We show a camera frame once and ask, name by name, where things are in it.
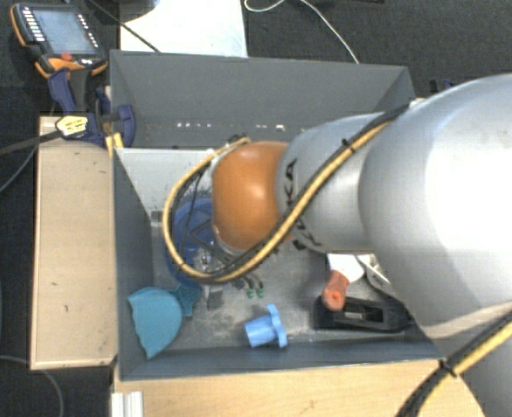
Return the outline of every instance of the orange handheld device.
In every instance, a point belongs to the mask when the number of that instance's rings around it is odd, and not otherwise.
[[[107,55],[76,6],[17,3],[10,20],[44,77],[62,68],[91,70],[93,76],[107,68]]]

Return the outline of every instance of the wooden board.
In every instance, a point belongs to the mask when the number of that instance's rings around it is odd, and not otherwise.
[[[41,134],[56,118],[42,118]],[[109,364],[116,355],[107,150],[56,139],[37,158],[30,366]]]
[[[115,392],[143,392],[144,417],[393,417],[436,361],[121,382]],[[460,379],[451,380],[422,417],[483,417]]]

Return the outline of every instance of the yellow cable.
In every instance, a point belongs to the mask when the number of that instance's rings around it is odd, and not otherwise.
[[[486,341],[478,345],[473,351],[471,351],[466,357],[460,360],[453,367],[453,372],[457,375],[462,375],[466,371],[468,371],[471,367],[473,367],[478,361],[480,361],[483,357],[491,353],[500,347],[505,341],[512,337],[512,320],[506,323],[504,326],[499,329],[495,334],[490,336]],[[420,408],[420,415],[422,415],[423,410],[431,403],[434,396],[439,394],[439,391],[442,389],[442,386],[446,384],[449,379],[452,377],[447,375],[439,383],[436,387],[429,393],[426,399],[423,401],[423,404]]]
[[[300,200],[296,203],[294,208],[290,211],[289,215],[284,219],[283,223],[279,226],[279,229],[271,236],[268,242],[246,263],[244,263],[240,268],[231,272],[229,274],[220,276],[214,281],[216,282],[228,282],[232,281],[239,276],[242,276],[249,272],[252,268],[257,266],[260,262],[262,262],[271,251],[283,240],[283,238],[288,234],[289,230],[294,226],[298,218],[302,215],[304,209],[308,206],[311,199],[317,193],[317,190],[329,179],[329,177],[344,163],[346,160],[351,157],[359,148],[363,147],[366,143],[368,143],[375,135],[377,135],[380,131],[382,131],[389,122],[378,125],[374,129],[371,129],[368,133],[362,135],[359,139],[354,141],[351,147],[346,148],[337,158],[331,161],[325,169],[316,177],[316,179],[309,185],[306,192],[300,198]],[[211,274],[205,274],[199,272],[186,264],[183,258],[176,251],[174,242],[170,238],[169,232],[169,214],[170,214],[170,206],[174,201],[174,197],[178,190],[183,186],[183,184],[192,177],[203,165],[206,165],[208,162],[213,159],[214,156],[208,156],[205,160],[197,164],[190,172],[184,175],[171,189],[170,194],[167,198],[167,202],[163,208],[163,237],[167,248],[169,249],[170,256],[174,260],[175,264],[186,274],[198,278],[210,278]]]
[[[190,275],[196,276],[198,278],[208,278],[210,277],[209,274],[205,274],[203,272],[199,272],[190,266],[186,264],[186,262],[183,260],[183,258],[180,256],[178,251],[176,250],[175,243],[172,241],[172,237],[170,235],[170,209],[172,207],[172,204],[175,200],[176,194],[178,191],[182,188],[182,186],[200,169],[205,167],[207,164],[209,164],[213,159],[218,157],[219,155],[222,155],[223,153],[230,151],[232,149],[235,149],[236,147],[239,147],[241,145],[244,145],[245,143],[249,143],[250,140],[247,137],[243,137],[233,143],[227,144],[224,147],[221,147],[220,149],[214,151],[212,154],[207,155],[204,157],[197,165],[195,165],[189,172],[187,172],[185,175],[183,175],[182,178],[178,180],[178,182],[172,187],[172,189],[169,192],[169,195],[167,196],[167,200],[163,206],[163,238],[165,240],[165,244],[167,245],[167,249],[169,250],[169,254],[172,257],[175,264],[182,269],[184,272],[189,273]]]

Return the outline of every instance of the device screen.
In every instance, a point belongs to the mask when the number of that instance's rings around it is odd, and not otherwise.
[[[76,14],[54,10],[34,10],[33,13],[55,54],[96,54]]]

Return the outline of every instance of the gray box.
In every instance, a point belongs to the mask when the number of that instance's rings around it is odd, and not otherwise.
[[[139,122],[140,148],[118,149],[113,156],[118,362],[124,381],[439,356],[415,328],[399,334],[312,329],[311,305],[328,270],[323,255],[292,244],[283,244],[257,270],[264,298],[249,299],[227,285],[224,304],[209,310],[199,301],[177,338],[152,360],[146,360],[127,301],[140,288],[176,285],[164,258],[159,217],[170,187],[205,155],[201,147],[222,145],[236,127],[253,139],[289,140],[320,122],[407,103],[414,93],[405,68],[113,52],[111,87],[114,104],[132,103]],[[310,100],[308,94],[324,99]],[[274,115],[264,121],[267,111]],[[211,119],[213,126],[191,123],[180,130],[173,123],[178,113],[200,124]],[[242,121],[235,123],[240,113]],[[254,128],[263,122],[284,128]],[[244,322],[265,314],[268,302],[276,304],[289,336],[284,349],[250,348],[244,334]]]

